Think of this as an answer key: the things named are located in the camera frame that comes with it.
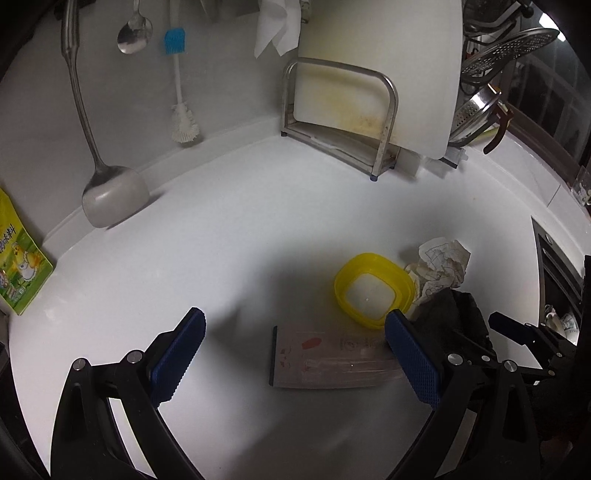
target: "white brush handle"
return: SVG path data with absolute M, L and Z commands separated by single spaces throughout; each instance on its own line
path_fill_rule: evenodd
M 180 10 L 180 0 L 170 0 L 170 28 L 178 28 L 178 12 Z M 183 94 L 181 93 L 181 71 L 178 64 L 178 53 L 173 55 L 174 62 L 174 85 L 177 88 L 177 104 L 183 103 Z
M 174 62 L 174 85 L 177 88 L 177 104 L 183 103 L 183 94 L 181 93 L 181 70 L 178 65 L 178 53 L 173 55 Z

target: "silver spoon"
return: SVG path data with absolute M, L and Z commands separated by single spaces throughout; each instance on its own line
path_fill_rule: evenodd
M 123 53 L 135 53 L 152 37 L 152 22 L 139 13 L 139 0 L 134 0 L 134 14 L 117 35 L 117 46 Z
M 140 210 L 148 203 L 150 193 L 144 180 L 135 170 L 106 165 L 96 148 L 76 71 L 76 55 L 80 44 L 78 20 L 78 0 L 67 0 L 61 23 L 61 54 L 68 64 L 76 109 L 95 161 L 95 173 L 82 194 L 82 208 L 92 226 L 103 228 L 122 222 Z

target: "cutting board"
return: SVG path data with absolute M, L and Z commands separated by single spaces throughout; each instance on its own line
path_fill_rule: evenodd
M 314 0 L 299 56 L 387 75 L 400 99 L 390 143 L 430 158 L 444 155 L 462 60 L 461 0 Z M 298 121 L 380 138 L 388 101 L 378 79 L 297 68 Z

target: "yellow package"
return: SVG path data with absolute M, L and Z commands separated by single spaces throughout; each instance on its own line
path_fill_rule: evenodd
M 20 315 L 52 271 L 0 189 L 0 295 Z

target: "cutting board rack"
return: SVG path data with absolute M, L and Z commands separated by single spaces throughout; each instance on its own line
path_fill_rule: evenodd
M 344 130 L 307 122 L 298 122 L 294 118 L 294 82 L 293 72 L 299 63 L 319 65 L 334 69 L 347 70 L 379 79 L 389 94 L 389 105 L 382 135 L 379 140 L 358 135 Z M 392 81 L 383 73 L 364 69 L 339 61 L 309 59 L 299 57 L 290 61 L 283 71 L 283 94 L 281 99 L 281 136 L 290 136 L 308 145 L 318 148 L 349 165 L 369 174 L 372 181 L 394 168 L 400 148 L 389 143 L 396 113 L 398 111 L 398 92 Z

